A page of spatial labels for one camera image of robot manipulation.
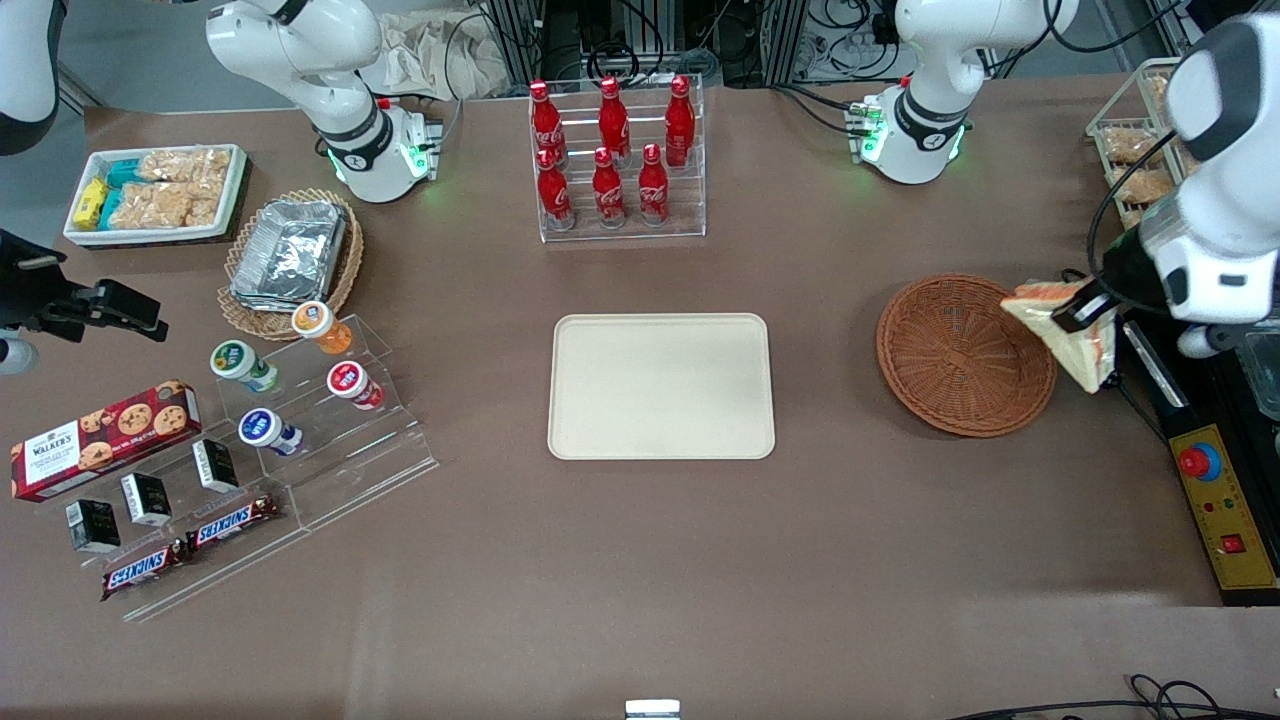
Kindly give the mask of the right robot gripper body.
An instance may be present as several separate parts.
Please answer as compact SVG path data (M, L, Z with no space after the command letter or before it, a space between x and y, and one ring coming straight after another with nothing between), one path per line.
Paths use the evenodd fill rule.
M63 295L63 254L1 231L1 328L18 331Z

